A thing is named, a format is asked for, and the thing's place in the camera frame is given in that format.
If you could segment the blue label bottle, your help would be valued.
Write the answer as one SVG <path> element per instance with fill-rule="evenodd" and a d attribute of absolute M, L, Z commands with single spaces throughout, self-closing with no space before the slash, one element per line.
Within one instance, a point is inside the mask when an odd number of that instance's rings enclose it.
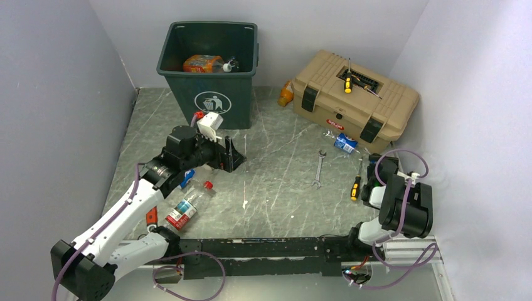
<path fill-rule="evenodd" d="M 331 130 L 327 130 L 323 133 L 323 136 L 332 139 L 334 141 L 333 146 L 347 154 L 352 154 L 358 146 L 357 140 L 348 137 L 342 132 L 336 133 Z"/>

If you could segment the clear bottle red cap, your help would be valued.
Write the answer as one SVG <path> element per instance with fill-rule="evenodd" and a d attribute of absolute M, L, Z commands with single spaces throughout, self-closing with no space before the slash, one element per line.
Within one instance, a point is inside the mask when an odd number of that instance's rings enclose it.
<path fill-rule="evenodd" d="M 165 221 L 174 229 L 181 231 L 198 212 L 206 209 L 215 191 L 211 181 L 192 180 L 184 190 L 183 198 L 177 202 L 166 215 Z"/>

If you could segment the tall orange drink bottle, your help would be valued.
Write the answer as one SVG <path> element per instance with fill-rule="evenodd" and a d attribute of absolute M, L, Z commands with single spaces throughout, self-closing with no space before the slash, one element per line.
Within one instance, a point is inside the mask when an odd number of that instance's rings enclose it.
<path fill-rule="evenodd" d="M 229 73 L 234 69 L 221 56 L 193 55 L 183 63 L 183 71 L 190 73 Z"/>

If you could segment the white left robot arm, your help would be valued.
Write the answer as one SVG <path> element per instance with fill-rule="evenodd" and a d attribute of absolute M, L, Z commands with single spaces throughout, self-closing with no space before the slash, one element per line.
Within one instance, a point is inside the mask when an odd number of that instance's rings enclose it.
<path fill-rule="evenodd" d="M 206 130 L 189 125 L 172 129 L 161 153 L 135 165 L 134 182 L 125 194 L 89 229 L 71 242 L 59 240 L 51 248 L 55 282 L 51 299 L 64 287 L 79 300 L 102 300 L 114 283 L 139 266 L 153 260 L 172 263 L 184 256 L 180 237 L 157 226 L 138 243 L 120 247 L 131 228 L 152 208 L 165 200 L 182 182 L 185 174 L 208 165 L 233 172 L 246 157 L 232 138 L 210 137 Z"/>

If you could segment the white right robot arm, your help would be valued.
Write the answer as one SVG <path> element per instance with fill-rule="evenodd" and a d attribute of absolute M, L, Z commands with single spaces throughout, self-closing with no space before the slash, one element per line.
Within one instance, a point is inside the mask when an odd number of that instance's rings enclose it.
<path fill-rule="evenodd" d="M 420 159 L 425 171 L 404 173 L 399 171 L 399 160 L 389 156 L 395 152 L 406 150 L 368 156 L 366 184 L 362 185 L 360 175 L 355 177 L 351 199 L 378 210 L 378 216 L 351 228 L 345 246 L 347 255 L 353 260 L 363 259 L 370 247 L 380 246 L 398 235 L 425 238 L 432 230 L 432 187 L 419 181 L 429 174 L 427 161 L 409 151 Z"/>

